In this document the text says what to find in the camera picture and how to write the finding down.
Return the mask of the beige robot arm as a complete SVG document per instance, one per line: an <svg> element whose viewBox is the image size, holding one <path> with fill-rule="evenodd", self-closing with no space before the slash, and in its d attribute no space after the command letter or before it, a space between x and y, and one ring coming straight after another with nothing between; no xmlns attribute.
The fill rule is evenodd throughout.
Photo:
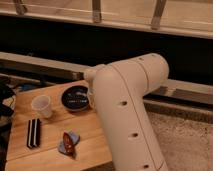
<svg viewBox="0 0 213 171"><path fill-rule="evenodd" d="M169 171L143 103L168 74L166 60L153 53L84 71L116 171Z"/></svg>

